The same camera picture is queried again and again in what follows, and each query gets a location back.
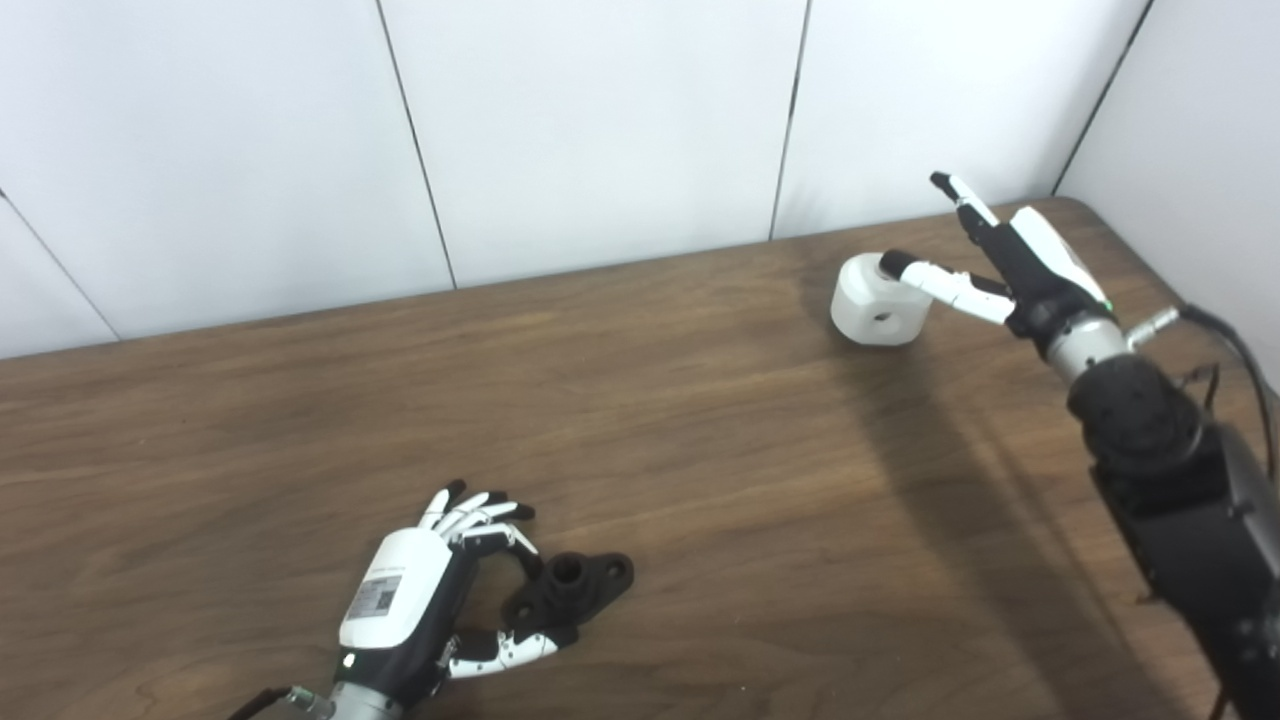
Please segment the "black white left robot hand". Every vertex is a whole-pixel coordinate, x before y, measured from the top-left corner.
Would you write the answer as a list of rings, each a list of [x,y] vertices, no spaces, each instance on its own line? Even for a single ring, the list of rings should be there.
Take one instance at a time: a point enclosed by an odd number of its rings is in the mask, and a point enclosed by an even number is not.
[[[536,546],[516,525],[534,518],[532,507],[499,491],[465,492],[463,480],[451,482],[415,525],[381,541],[338,630],[337,684],[379,693],[408,711],[449,679],[503,673],[579,641],[573,625],[460,628],[483,559],[509,553],[527,579],[543,569]]]

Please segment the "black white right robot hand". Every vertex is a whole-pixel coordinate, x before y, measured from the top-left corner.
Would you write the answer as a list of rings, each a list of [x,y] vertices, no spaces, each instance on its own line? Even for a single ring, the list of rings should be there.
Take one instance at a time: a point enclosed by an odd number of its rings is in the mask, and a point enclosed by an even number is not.
[[[1047,354],[1056,338],[1085,318],[1116,322],[1112,304],[1062,236],[1034,208],[1004,222],[959,177],[931,174],[955,206],[965,236],[998,273],[993,281],[956,272],[901,250],[883,252],[878,272],[960,313],[1005,325]]]

